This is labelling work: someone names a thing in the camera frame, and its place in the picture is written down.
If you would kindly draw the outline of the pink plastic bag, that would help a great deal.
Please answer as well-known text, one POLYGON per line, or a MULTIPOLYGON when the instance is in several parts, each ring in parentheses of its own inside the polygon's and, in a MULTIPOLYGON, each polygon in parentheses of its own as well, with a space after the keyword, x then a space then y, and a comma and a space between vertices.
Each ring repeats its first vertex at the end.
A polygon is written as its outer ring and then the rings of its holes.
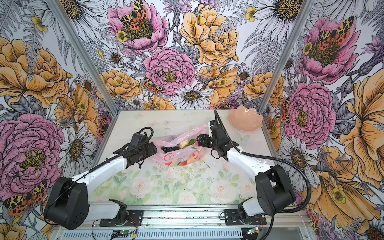
POLYGON ((200 147, 196 142, 192 146, 185 149, 164 153, 161 147, 179 146, 179 143, 188 139, 197 139, 200 134, 208 133, 208 125, 203 124, 179 136, 166 136, 160 139, 152 140, 152 143, 157 147, 157 153, 150 157, 151 160, 170 167, 181 167, 192 164, 202 159, 206 154, 206 149, 200 147))

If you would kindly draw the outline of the pink scalloped bowl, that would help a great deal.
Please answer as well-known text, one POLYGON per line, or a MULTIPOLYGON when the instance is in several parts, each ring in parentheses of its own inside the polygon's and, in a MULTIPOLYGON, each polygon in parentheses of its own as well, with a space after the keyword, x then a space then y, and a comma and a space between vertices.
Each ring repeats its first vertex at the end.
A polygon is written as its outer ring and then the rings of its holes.
POLYGON ((230 123, 238 130, 251 132, 260 129, 263 125, 264 117, 259 115, 255 108, 247 109, 245 106, 239 106, 237 109, 231 109, 229 113, 230 123))

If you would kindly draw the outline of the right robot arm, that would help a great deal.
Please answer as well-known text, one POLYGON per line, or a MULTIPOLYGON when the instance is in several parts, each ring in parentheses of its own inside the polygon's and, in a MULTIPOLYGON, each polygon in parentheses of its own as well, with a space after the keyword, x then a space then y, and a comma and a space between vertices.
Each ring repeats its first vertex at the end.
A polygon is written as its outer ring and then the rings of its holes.
POLYGON ((219 158, 236 165, 254 179, 256 194, 238 205, 238 215, 243 223, 252 221, 255 216, 274 216, 296 201, 293 188, 283 167, 271 166, 244 154, 239 145, 231 142, 224 127, 217 121, 209 123, 209 133, 197 137, 200 147, 217 152, 219 158))

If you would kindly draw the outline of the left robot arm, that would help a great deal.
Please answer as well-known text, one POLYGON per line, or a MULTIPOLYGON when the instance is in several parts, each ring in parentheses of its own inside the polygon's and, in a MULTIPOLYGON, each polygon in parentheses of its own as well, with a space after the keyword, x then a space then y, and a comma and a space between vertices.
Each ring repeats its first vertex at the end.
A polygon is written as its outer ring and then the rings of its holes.
POLYGON ((59 178, 48 198, 43 212, 46 221, 68 230, 78 228, 82 223, 110 220, 123 225, 128 220, 127 205, 118 200, 91 202, 89 195, 115 174, 155 155, 157 148, 144 130, 133 134, 131 141, 113 152, 113 155, 95 167, 72 178, 59 178))

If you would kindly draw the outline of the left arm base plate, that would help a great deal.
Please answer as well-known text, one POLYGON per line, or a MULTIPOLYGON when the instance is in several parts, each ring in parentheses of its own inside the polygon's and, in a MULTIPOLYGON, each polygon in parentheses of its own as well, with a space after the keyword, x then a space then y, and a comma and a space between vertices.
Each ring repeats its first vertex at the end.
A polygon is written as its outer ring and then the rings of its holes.
POLYGON ((143 210, 127 210, 118 214, 114 219, 100 220, 100 227, 140 227, 142 225, 143 210))

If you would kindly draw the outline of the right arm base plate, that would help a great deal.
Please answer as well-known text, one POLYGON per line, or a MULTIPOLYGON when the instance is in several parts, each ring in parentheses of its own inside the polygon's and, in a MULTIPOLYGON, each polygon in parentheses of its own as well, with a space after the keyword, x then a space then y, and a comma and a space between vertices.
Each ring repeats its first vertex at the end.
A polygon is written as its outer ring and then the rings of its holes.
POLYGON ((221 219, 225 221, 226 226, 264 226, 267 224, 266 218, 261 214, 250 217, 244 211, 239 209, 225 209, 221 219))

